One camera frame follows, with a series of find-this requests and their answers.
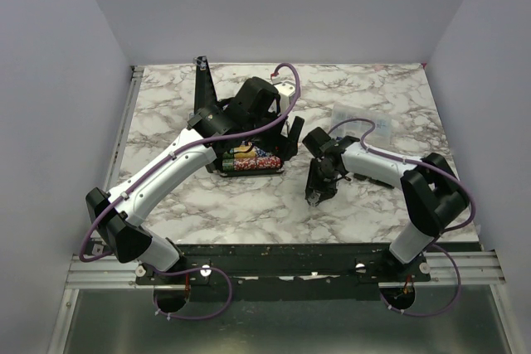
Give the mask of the black poker chip case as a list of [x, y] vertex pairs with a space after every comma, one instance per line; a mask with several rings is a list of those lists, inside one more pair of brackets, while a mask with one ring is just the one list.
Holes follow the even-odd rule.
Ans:
[[[234, 123], [226, 116], [226, 100], [219, 99], [214, 87], [211, 70], [205, 56], [194, 59], [196, 78], [193, 116], [188, 126], [204, 138], [227, 136]], [[212, 143], [216, 160], [207, 165], [210, 173], [224, 177], [273, 174], [283, 167], [284, 155], [275, 155], [244, 141], [238, 147], [226, 150], [227, 141]]]

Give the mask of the white poker chip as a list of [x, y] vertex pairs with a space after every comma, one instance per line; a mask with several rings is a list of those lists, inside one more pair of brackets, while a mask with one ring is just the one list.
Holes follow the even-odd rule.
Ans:
[[314, 193], [308, 198], [308, 203], [311, 206], [317, 206], [319, 204], [319, 199], [320, 199], [320, 195], [317, 193]]

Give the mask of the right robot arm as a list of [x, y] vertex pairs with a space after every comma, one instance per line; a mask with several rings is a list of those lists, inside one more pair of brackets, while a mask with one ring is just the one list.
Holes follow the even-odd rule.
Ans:
[[380, 261], [390, 280], [410, 274], [412, 261], [472, 207], [468, 192], [438, 153], [408, 158], [369, 147], [360, 138], [335, 140], [322, 128], [308, 133], [303, 145], [313, 156], [305, 187], [305, 199], [311, 206], [333, 198], [339, 181], [349, 175], [401, 190], [409, 222]]

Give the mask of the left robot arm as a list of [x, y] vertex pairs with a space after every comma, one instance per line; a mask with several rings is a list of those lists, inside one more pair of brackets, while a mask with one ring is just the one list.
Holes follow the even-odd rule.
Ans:
[[143, 226], [147, 216], [197, 170], [244, 141], [282, 161], [291, 159], [304, 120], [295, 118], [287, 135], [282, 129], [300, 94], [299, 82], [286, 94], [284, 83], [259, 77], [246, 79], [228, 99], [218, 99], [212, 86], [197, 87], [194, 114], [167, 148], [129, 180], [86, 195], [90, 231], [100, 235], [119, 262], [138, 260], [154, 267], [163, 282], [178, 282], [184, 271], [181, 253], [171, 240]]

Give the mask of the black pipe tee fitting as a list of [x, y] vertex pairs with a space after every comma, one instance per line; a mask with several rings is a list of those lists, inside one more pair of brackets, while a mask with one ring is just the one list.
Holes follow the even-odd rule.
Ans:
[[377, 185], [379, 187], [386, 187], [388, 189], [393, 189], [394, 188], [394, 186], [391, 185], [391, 184], [388, 184], [386, 182], [382, 182], [382, 181], [380, 181], [378, 179], [374, 179], [372, 177], [367, 177], [367, 176], [364, 176], [364, 175], [361, 175], [361, 174], [357, 174], [357, 173], [353, 174], [353, 178], [358, 180], [358, 181], [360, 181], [360, 182], [370, 182], [370, 183], [372, 183], [374, 185]]

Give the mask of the clear plastic organizer box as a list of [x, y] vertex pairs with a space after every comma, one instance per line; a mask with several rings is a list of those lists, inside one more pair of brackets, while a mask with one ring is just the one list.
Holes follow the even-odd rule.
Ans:
[[329, 135], [333, 138], [342, 138], [345, 135], [360, 138], [371, 128], [371, 124], [367, 122], [367, 119], [370, 119], [374, 122], [375, 129], [366, 138], [367, 144], [383, 148], [391, 143], [392, 118], [388, 114], [336, 103], [331, 114], [331, 128], [347, 119], [356, 121], [336, 127]]

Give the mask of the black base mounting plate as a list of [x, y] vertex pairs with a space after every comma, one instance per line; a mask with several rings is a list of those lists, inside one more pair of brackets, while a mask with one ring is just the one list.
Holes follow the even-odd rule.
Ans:
[[169, 276], [147, 270], [137, 285], [158, 292], [188, 291], [196, 302], [310, 301], [379, 298], [380, 287], [431, 279], [424, 255], [400, 265], [385, 244], [182, 245], [178, 270]]

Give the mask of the aluminium rail frame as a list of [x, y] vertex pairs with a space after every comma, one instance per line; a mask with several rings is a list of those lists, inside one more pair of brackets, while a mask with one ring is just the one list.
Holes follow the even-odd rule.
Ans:
[[[270, 65], [209, 66], [219, 99], [235, 95], [244, 81], [253, 76], [273, 82], [299, 82], [301, 94], [289, 112], [282, 129], [287, 135], [295, 116], [316, 125], [324, 116], [332, 114], [332, 104], [325, 98], [352, 99], [367, 94], [372, 103], [368, 110], [388, 114], [392, 121], [402, 122], [398, 138], [414, 140], [408, 158], [422, 157], [428, 149], [444, 148], [445, 134], [435, 103], [430, 95], [424, 73], [419, 65], [307, 65], [301, 67]], [[126, 112], [128, 121], [144, 119], [149, 111], [168, 107], [171, 102], [193, 116], [196, 65], [159, 65], [133, 70], [132, 85], [136, 96], [146, 96], [145, 106], [135, 104]], [[145, 163], [135, 172], [120, 172], [115, 161], [101, 190], [118, 186], [129, 180], [153, 161], [186, 127], [184, 122], [168, 126], [167, 139], [158, 133], [127, 134], [120, 139], [118, 154], [130, 152], [143, 156]], [[154, 225], [184, 221], [198, 216], [191, 230], [205, 235], [214, 231], [221, 235], [225, 224], [233, 224], [233, 233], [247, 237], [251, 231], [246, 221], [252, 221], [255, 231], [271, 221], [287, 225], [291, 237], [309, 231], [311, 221], [324, 223], [325, 238], [337, 244], [339, 233], [334, 223], [351, 225], [380, 243], [387, 243], [407, 226], [406, 205], [398, 188], [388, 189], [370, 182], [354, 188], [349, 201], [327, 200], [317, 206], [309, 205], [301, 191], [304, 173], [309, 166], [309, 154], [301, 147], [302, 138], [309, 132], [303, 126], [298, 153], [283, 161], [283, 167], [273, 174], [224, 177], [202, 167], [169, 193], [147, 216], [143, 226], [149, 231]]]

